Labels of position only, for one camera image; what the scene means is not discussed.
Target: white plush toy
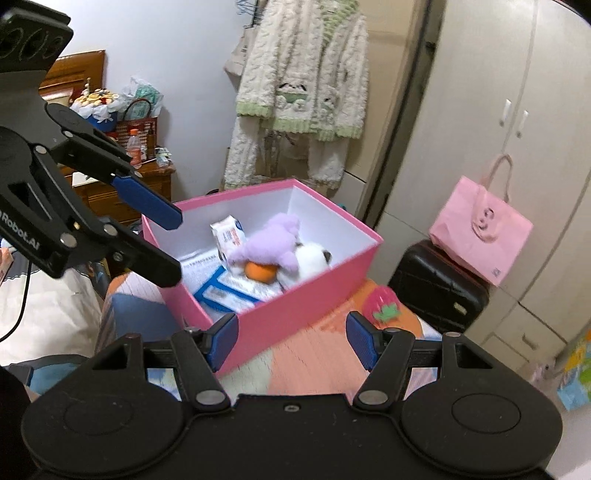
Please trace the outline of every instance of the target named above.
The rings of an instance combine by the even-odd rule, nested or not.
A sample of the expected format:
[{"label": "white plush toy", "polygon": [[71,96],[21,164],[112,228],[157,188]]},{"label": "white plush toy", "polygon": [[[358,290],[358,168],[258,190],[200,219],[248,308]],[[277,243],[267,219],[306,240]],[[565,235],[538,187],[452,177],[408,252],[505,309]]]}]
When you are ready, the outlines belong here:
[{"label": "white plush toy", "polygon": [[277,272],[277,280],[285,290],[289,290],[300,283],[304,283],[313,277],[328,270],[332,256],[322,245],[297,244],[295,257],[298,261],[298,271],[289,273],[283,268]]}]

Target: wardrobe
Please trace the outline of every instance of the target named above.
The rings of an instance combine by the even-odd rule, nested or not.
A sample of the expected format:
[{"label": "wardrobe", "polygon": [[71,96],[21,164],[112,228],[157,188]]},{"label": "wardrobe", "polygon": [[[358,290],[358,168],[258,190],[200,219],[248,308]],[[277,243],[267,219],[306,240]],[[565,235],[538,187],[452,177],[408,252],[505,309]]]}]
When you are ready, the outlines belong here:
[{"label": "wardrobe", "polygon": [[591,319],[591,25],[554,0],[448,1],[371,276],[387,283],[458,179],[478,181],[504,153],[511,204],[534,230],[467,335],[519,369],[556,356]]}]

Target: black suitcase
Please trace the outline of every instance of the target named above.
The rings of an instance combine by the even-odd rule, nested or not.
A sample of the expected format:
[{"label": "black suitcase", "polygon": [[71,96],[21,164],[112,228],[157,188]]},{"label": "black suitcase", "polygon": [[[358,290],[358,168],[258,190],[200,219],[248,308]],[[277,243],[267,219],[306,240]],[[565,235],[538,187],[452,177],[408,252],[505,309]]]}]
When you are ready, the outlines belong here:
[{"label": "black suitcase", "polygon": [[441,333],[465,332],[489,302],[488,283],[454,263],[429,240],[405,252],[388,286]]}]

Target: black cable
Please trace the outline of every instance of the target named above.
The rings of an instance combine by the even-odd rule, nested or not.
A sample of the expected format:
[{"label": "black cable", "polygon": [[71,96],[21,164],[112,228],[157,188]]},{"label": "black cable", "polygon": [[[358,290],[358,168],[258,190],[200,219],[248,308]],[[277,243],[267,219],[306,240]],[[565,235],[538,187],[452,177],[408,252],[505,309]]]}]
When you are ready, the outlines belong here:
[{"label": "black cable", "polygon": [[18,320],[14,324],[14,327],[12,327],[10,329],[10,332],[8,332],[6,335],[4,335],[2,338],[0,338],[0,343],[2,343],[4,340],[6,340],[8,337],[10,337],[14,333],[14,331],[18,328],[18,326],[21,324],[22,316],[25,313],[25,306],[27,305],[27,296],[29,295],[29,283],[31,281],[31,266],[32,266],[32,263],[29,260],[29,266],[27,268],[27,281],[25,282],[25,293],[22,295],[21,313],[18,316]]}]

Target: plastic bottle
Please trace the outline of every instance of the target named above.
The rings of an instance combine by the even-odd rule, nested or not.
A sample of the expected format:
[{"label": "plastic bottle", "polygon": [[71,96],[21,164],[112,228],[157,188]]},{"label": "plastic bottle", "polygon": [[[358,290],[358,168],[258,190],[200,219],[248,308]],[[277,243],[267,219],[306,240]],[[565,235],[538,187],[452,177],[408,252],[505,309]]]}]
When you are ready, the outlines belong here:
[{"label": "plastic bottle", "polygon": [[131,164],[134,168],[142,166],[142,142],[138,136],[138,129],[133,128],[129,132],[129,140],[127,141],[127,154],[131,157]]}]

